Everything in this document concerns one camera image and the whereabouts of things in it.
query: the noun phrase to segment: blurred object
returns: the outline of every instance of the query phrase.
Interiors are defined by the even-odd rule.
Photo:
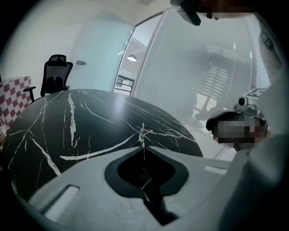
[[[214,140],[236,149],[251,148],[266,136],[267,122],[257,100],[266,89],[255,88],[238,100],[233,110],[220,111],[207,121]]]

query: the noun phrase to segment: glass wall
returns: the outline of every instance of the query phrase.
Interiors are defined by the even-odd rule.
[[[224,149],[205,128],[252,86],[251,44],[245,20],[201,17],[196,27],[169,9],[152,41],[133,96],[181,121],[204,157]]]

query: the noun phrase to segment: black office chair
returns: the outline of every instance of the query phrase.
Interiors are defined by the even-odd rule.
[[[44,65],[44,75],[40,95],[44,97],[46,93],[52,94],[63,90],[68,90],[66,81],[73,67],[73,63],[66,62],[65,55],[53,55]],[[24,92],[30,92],[32,102],[34,102],[33,89],[25,88]]]

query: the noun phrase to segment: white wall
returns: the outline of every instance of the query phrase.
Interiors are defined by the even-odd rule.
[[[74,47],[85,25],[109,6],[135,21],[136,9],[118,0],[44,0],[24,18],[11,36],[0,58],[2,79],[31,76],[35,98],[40,97],[44,64],[54,54],[71,61]]]

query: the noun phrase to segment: frosted glass partition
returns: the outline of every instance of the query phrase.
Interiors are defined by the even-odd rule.
[[[134,91],[136,98],[180,120],[205,157],[224,149],[210,137],[206,120],[231,109],[252,85],[251,44],[244,19],[211,20],[199,27],[169,9],[148,51]]]
[[[68,78],[71,89],[112,91],[126,41],[134,25],[121,15],[102,9],[82,31],[73,52],[74,67]],[[78,66],[77,60],[87,62]]]

